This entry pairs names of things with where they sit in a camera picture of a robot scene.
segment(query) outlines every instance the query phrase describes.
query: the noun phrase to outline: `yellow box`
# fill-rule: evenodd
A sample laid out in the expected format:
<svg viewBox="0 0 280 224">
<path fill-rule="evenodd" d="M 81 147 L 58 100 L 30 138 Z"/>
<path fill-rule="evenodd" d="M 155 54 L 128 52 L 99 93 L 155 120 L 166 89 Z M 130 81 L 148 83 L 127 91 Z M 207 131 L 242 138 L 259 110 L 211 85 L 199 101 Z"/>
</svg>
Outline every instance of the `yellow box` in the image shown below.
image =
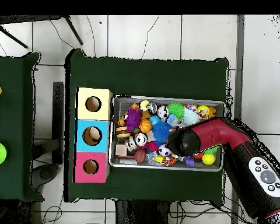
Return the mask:
<svg viewBox="0 0 280 224">
<path fill-rule="evenodd" d="M 113 94 L 108 89 L 88 87 L 77 87 L 76 89 L 78 91 L 78 119 L 107 121 L 110 119 L 110 102 Z M 93 104 L 96 103 L 99 104 L 99 109 L 91 111 L 94 108 Z"/>
</svg>

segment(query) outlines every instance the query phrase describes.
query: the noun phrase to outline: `floor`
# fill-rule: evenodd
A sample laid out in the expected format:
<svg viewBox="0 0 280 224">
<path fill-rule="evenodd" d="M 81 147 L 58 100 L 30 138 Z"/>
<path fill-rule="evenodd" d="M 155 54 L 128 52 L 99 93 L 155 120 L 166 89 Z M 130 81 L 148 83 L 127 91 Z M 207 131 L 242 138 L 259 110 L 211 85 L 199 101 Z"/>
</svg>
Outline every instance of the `floor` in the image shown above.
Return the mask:
<svg viewBox="0 0 280 224">
<path fill-rule="evenodd" d="M 162 60 L 214 60 L 226 57 L 229 60 L 230 85 L 234 88 L 236 15 L 183 15 L 182 18 L 159 16 L 158 19 L 157 16 L 89 15 L 71 16 L 71 19 L 84 42 L 82 46 L 64 19 L 4 25 L 7 31 L 26 43 L 28 49 L 16 44 L 0 32 L 1 56 L 5 56 L 6 53 L 8 56 L 19 57 L 29 51 L 41 53 L 38 71 L 34 74 L 37 92 L 35 138 L 51 137 L 52 86 L 54 81 L 65 81 L 63 64 L 72 47 L 82 48 L 87 56 L 91 57 Z M 148 34 L 148 30 L 154 23 L 154 27 Z M 41 157 L 40 160 L 50 162 L 50 154 Z M 45 201 L 34 206 L 36 224 L 56 218 L 59 219 L 45 224 L 115 224 L 115 206 L 111 199 L 80 199 L 76 203 L 63 202 L 62 178 L 63 166 L 53 181 L 41 187 L 40 191 Z M 232 186 L 227 178 L 226 196 L 229 198 L 231 198 L 231 190 Z M 182 202 L 182 205 L 187 215 L 191 216 L 197 216 L 212 208 L 209 205 L 193 205 L 190 202 Z M 61 217 L 56 206 L 62 209 Z M 231 201 L 225 199 L 225 206 L 230 209 Z M 177 207 L 176 202 L 172 204 L 171 211 L 172 216 L 181 215 L 181 208 Z M 169 217 L 169 223 L 180 224 L 180 218 L 177 220 Z M 197 218 L 185 218 L 183 224 L 230 224 L 230 215 L 212 209 Z"/>
</svg>

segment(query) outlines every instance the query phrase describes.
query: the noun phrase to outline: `pink box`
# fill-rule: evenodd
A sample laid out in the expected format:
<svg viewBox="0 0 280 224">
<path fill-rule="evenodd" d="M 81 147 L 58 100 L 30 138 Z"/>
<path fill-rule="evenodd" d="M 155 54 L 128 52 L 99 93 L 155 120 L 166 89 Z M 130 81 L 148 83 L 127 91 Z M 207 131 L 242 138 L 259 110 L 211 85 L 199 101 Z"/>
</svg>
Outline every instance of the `pink box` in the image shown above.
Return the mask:
<svg viewBox="0 0 280 224">
<path fill-rule="evenodd" d="M 105 183 L 109 173 L 107 152 L 77 152 L 74 183 Z M 95 160 L 99 168 L 95 174 L 87 174 L 83 165 L 87 160 Z"/>
</svg>

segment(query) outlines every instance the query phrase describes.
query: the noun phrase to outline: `green spiky ball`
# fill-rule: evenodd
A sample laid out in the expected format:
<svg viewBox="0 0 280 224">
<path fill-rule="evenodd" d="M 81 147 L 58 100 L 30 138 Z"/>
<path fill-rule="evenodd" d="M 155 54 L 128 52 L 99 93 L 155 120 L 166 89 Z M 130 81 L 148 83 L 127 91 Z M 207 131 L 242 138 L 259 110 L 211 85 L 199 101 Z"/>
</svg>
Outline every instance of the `green spiky ball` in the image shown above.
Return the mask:
<svg viewBox="0 0 280 224">
<path fill-rule="evenodd" d="M 168 110 L 170 114 L 174 114 L 177 118 L 184 117 L 184 106 L 181 103 L 171 103 L 168 105 Z"/>
<path fill-rule="evenodd" d="M 218 151 L 219 148 L 220 148 L 220 145 L 212 147 L 212 148 L 204 151 L 203 154 L 215 154 Z"/>
</svg>

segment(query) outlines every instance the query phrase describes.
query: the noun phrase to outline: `shape sorter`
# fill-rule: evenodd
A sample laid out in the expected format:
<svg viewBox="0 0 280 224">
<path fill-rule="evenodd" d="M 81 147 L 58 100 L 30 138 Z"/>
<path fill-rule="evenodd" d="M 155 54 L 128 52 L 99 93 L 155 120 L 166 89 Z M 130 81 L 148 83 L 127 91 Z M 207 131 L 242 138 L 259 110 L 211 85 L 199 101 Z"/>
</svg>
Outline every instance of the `shape sorter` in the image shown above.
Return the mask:
<svg viewBox="0 0 280 224">
<path fill-rule="evenodd" d="M 105 183 L 109 174 L 108 89 L 76 88 L 74 183 Z"/>
</svg>

